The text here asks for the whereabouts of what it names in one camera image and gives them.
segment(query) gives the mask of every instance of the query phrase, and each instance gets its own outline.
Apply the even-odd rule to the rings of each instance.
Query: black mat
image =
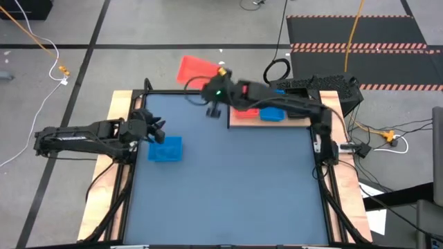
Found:
[[[327,75],[343,72],[345,53],[342,51],[292,53],[293,76],[310,77],[313,74]],[[348,73],[357,77],[360,83],[364,84],[363,87],[371,86],[369,89],[379,90],[440,89],[442,80],[428,51],[421,50],[421,53],[417,51],[417,53],[407,53],[407,51],[405,53],[389,53],[390,51],[365,53],[366,50],[362,51],[362,53],[350,53]]]
[[[343,43],[349,39],[355,16],[289,16],[289,41]],[[362,16],[354,43],[425,43],[413,17]]]

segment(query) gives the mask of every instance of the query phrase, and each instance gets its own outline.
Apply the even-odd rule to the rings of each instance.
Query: yellow cable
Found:
[[[362,130],[364,130],[364,131],[369,131],[370,133],[374,133],[374,134],[379,134],[379,135],[381,135],[381,136],[383,136],[384,135],[384,132],[383,131],[376,131],[376,130],[373,130],[373,129],[370,129],[370,128],[368,128],[368,127],[364,127],[363,125],[361,125],[361,124],[359,124],[353,117],[351,117],[351,120],[360,128],[360,129],[362,129]]]
[[[11,19],[11,21],[13,21],[23,32],[25,32],[29,37],[31,37],[34,42],[36,44],[38,44],[40,46],[40,48],[42,48],[43,50],[45,50],[49,55],[51,55],[52,57],[54,57],[54,59],[58,59],[59,63],[62,64],[62,61],[60,58],[57,58],[57,55],[55,55],[54,53],[52,53],[50,50],[48,50],[47,48],[45,48],[36,38],[33,34],[29,33],[12,15],[9,14],[8,11],[6,11],[3,6],[0,6],[0,10],[5,13],[6,16],[8,16],[9,19]],[[61,72],[63,74],[65,74],[66,76],[69,76],[70,73],[67,70],[67,68],[65,66],[60,66],[59,69],[61,70]]]
[[[349,56],[349,49],[351,48],[352,37],[354,36],[355,28],[357,27],[357,22],[359,22],[360,12],[363,9],[363,5],[365,4],[365,0],[361,0],[359,11],[357,12],[357,16],[355,17],[354,25],[351,30],[351,35],[349,36],[349,41],[346,46],[346,54],[345,54],[345,73],[347,72],[347,57]]]

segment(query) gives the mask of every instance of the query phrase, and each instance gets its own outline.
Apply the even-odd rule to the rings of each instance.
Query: wooden board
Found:
[[[308,127],[311,125],[309,118],[289,119],[286,112],[285,118],[279,122],[269,122],[260,119],[260,116],[255,118],[237,118],[234,114],[234,108],[229,111],[229,127]]]
[[[132,91],[114,91],[111,106],[109,108],[108,119],[126,118],[131,102]],[[322,103],[333,108],[341,113],[341,106],[335,91],[321,91],[320,96]],[[309,126],[306,120],[295,120],[298,122],[292,123],[295,127]],[[259,122],[254,122],[253,125],[262,125]],[[343,126],[339,117],[333,115],[332,118],[332,139],[336,142],[345,142],[346,137],[343,131]],[[354,161],[351,155],[340,155],[340,160],[343,160],[351,165]],[[111,163],[111,159],[107,156],[99,156],[96,163],[94,176],[97,176],[104,168]],[[78,239],[83,239],[91,234],[96,226],[101,222],[103,216],[109,209],[111,203],[112,192],[116,179],[117,167],[114,166],[106,175],[104,175],[91,189],[89,200],[85,207],[82,225]],[[338,185],[338,192],[340,194],[341,205],[343,211],[346,213],[350,221],[360,231],[360,233],[368,240],[372,240],[368,219],[366,217],[363,199],[360,193],[359,180],[356,172],[349,165],[340,163],[335,166],[336,181]],[[123,177],[122,184],[124,185],[126,178]],[[334,211],[330,208],[332,230],[334,240],[340,241],[340,231],[338,229],[337,217]],[[111,235],[112,239],[117,238],[118,226],[120,225],[121,210],[114,218],[114,229]]]
[[[131,104],[131,95],[132,91],[114,91],[107,116],[108,120],[117,118],[126,119]],[[110,157],[99,155],[92,179],[108,167],[111,162]],[[112,192],[116,182],[117,167],[117,164],[115,164],[89,191],[88,201],[84,208],[82,225],[78,233],[79,240],[88,237],[94,231],[110,208]],[[124,185],[126,178],[123,177],[122,180],[122,185]],[[121,211],[116,214],[114,224],[120,224],[120,213]],[[117,234],[113,232],[111,238],[116,239],[116,235]]]
[[[343,124],[340,119],[343,119],[341,113],[340,101],[336,91],[320,91],[321,102],[337,111],[341,116],[332,114],[332,140],[337,143],[346,142],[346,135],[343,130]],[[340,154],[339,160],[347,162],[354,166],[354,159],[352,155]],[[363,204],[363,197],[361,196],[359,178],[356,175],[354,168],[351,168],[345,163],[339,163],[334,166],[335,177],[337,182],[338,194],[340,196],[341,207],[349,220],[359,230],[361,235],[368,241],[372,241],[371,231],[369,229],[368,218],[366,216],[365,206]],[[340,231],[338,230],[337,216],[332,208],[329,207],[329,213],[332,219],[332,230],[334,240],[340,241]],[[347,235],[349,242],[352,242],[352,237]]]

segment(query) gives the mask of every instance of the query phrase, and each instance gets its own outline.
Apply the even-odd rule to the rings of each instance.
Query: white cable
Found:
[[[18,156],[20,156],[20,155],[26,150],[26,148],[28,148],[29,141],[30,141],[30,137],[33,135],[34,126],[35,126],[35,121],[36,121],[36,119],[37,119],[37,116],[39,115],[40,111],[42,110],[43,105],[44,105],[44,103],[46,102],[46,100],[47,100],[47,99],[48,99],[48,98],[49,98],[49,97],[55,92],[55,90],[57,90],[57,89],[60,87],[60,85],[62,85],[62,83],[59,83],[59,84],[54,88],[54,90],[52,90],[51,93],[49,93],[49,95],[46,96],[46,98],[44,98],[44,100],[43,100],[43,102],[42,102],[42,105],[40,106],[39,110],[38,110],[37,113],[35,114],[35,116],[34,116],[34,120],[33,120],[33,124],[31,125],[30,131],[29,131],[29,136],[28,136],[28,141],[26,142],[26,146],[25,146],[25,147],[24,147],[24,148],[23,148],[23,149],[22,149],[17,155],[13,156],[11,159],[7,160],[6,162],[0,164],[0,168],[3,167],[5,164],[9,163],[10,161],[16,159]]]
[[[53,79],[53,80],[55,80],[55,81],[61,81],[61,80],[65,80],[65,79],[67,79],[66,76],[64,76],[62,79],[57,79],[57,78],[54,78],[54,77],[53,77],[52,73],[53,73],[53,70],[54,70],[55,66],[57,66],[58,58],[59,58],[59,56],[60,56],[60,54],[59,54],[59,52],[58,52],[58,49],[57,49],[57,46],[56,46],[56,45],[53,43],[53,41],[51,41],[50,39],[43,38],[43,37],[40,37],[40,36],[34,34],[33,30],[30,28],[29,20],[28,20],[28,17],[26,16],[25,11],[24,11],[23,8],[21,7],[21,5],[20,5],[20,3],[18,2],[18,0],[15,0],[15,3],[16,3],[17,6],[20,8],[21,13],[23,13],[23,16],[25,17],[26,24],[28,24],[29,32],[30,32],[33,36],[35,36],[35,37],[37,37],[37,38],[40,38],[40,39],[45,40],[45,41],[47,41],[47,42],[50,42],[50,43],[53,45],[53,47],[54,47],[54,49],[55,49],[55,52],[57,53],[57,59],[55,59],[54,65],[53,65],[53,66],[51,67],[51,69],[49,70],[49,73],[48,73],[48,74],[49,74],[49,77],[51,77],[51,79]]]
[[[408,150],[409,150],[408,141],[406,141],[406,138],[404,138],[403,136],[394,135],[394,139],[398,138],[398,137],[403,139],[404,143],[406,144],[406,149],[404,151],[395,151],[395,150],[391,150],[391,149],[374,149],[374,151],[387,151],[387,152],[392,152],[392,153],[397,153],[397,154],[406,154],[406,153],[408,153]]]

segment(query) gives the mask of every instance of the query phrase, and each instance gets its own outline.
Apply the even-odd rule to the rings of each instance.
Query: red object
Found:
[[[258,117],[258,114],[260,113],[259,109],[249,109],[247,111],[238,111],[234,110],[234,116],[236,118],[255,118]]]
[[[185,55],[181,59],[179,74],[177,75],[177,82],[185,85],[190,79],[196,76],[214,77],[216,76],[219,67],[219,65],[212,64],[206,60]],[[206,78],[195,79],[189,83],[188,89],[201,90],[204,84],[208,82],[209,79]]]

